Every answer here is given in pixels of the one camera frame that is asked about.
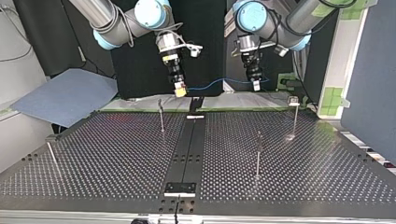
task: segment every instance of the blue cable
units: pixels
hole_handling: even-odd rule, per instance
[[[248,82],[248,81],[238,81],[238,80],[234,80],[234,79],[231,79],[231,78],[223,77],[223,78],[219,78],[219,79],[211,82],[209,85],[207,85],[205,87],[202,87],[202,88],[188,88],[187,90],[188,91],[204,91],[204,90],[209,89],[211,86],[215,85],[216,83],[218,83],[220,81],[224,81],[224,80],[231,81],[231,82],[236,82],[236,83],[240,83],[240,84],[250,84],[251,83],[251,82]],[[270,79],[266,78],[265,80],[260,81],[260,83],[268,82],[268,81],[270,81]]]

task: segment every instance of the white panel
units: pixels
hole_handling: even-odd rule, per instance
[[[11,113],[11,117],[0,120],[0,173],[22,157],[45,144],[53,134],[50,124],[23,114]]]
[[[319,101],[318,115],[321,119],[340,119],[343,114],[344,108],[340,106],[338,107],[336,116],[320,115],[321,104],[326,88],[343,88],[342,97],[345,98],[347,96],[347,89],[361,43],[361,34],[364,29],[367,12],[368,9],[365,9],[359,20],[339,20],[337,23],[330,60]]]

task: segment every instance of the green tape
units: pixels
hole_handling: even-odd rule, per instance
[[[340,5],[340,4],[350,3],[351,0],[327,0],[327,1],[330,2],[330,3],[333,3],[333,4]],[[315,16],[315,17],[324,18],[324,17],[327,17],[333,10],[334,10],[333,7],[327,7],[327,6],[325,6],[325,5],[320,3],[317,6],[317,8],[315,8],[315,10],[312,12],[311,15]]]
[[[365,9],[366,0],[358,0],[355,5],[342,10],[341,20],[352,21],[360,20],[363,10]]]
[[[11,108],[7,108],[7,109],[4,109],[4,110],[0,110],[0,115],[5,115],[5,114],[7,114],[7,113],[9,113],[9,112],[11,112],[11,111],[12,111]]]
[[[338,107],[341,105],[341,94],[343,88],[326,88],[324,90],[322,104],[320,108],[320,115],[324,116],[336,116]]]
[[[294,87],[287,87],[280,83],[282,79],[286,80],[296,80],[294,73],[283,73],[277,76],[277,89],[280,91],[294,91]]]

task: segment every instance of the metal bracket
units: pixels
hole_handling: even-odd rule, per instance
[[[165,197],[194,198],[196,183],[167,183]]]
[[[378,0],[366,0],[365,7],[373,7],[378,4]]]
[[[350,102],[347,99],[341,99],[341,106],[344,108],[350,108]]]

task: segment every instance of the metal rod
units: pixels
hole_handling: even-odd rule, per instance
[[[257,132],[257,162],[256,162],[256,180],[260,179],[260,155],[262,154],[262,132]]]
[[[47,146],[49,147],[50,155],[51,155],[51,157],[53,159],[53,162],[55,163],[56,169],[58,170],[59,176],[62,178],[61,169],[59,169],[59,165],[58,165],[58,162],[56,160],[55,154],[53,153],[52,145],[50,144],[50,142],[47,142]]]
[[[294,115],[294,126],[293,126],[293,135],[294,136],[296,134],[296,126],[297,126],[297,118],[298,118],[298,107],[299,106],[296,106],[296,112],[295,112],[295,115]]]
[[[158,100],[158,107],[160,108],[160,118],[161,118],[161,132],[165,132],[165,128],[163,127],[163,105],[162,105],[163,100],[159,99]]]
[[[257,152],[256,178],[260,178],[260,151]]]

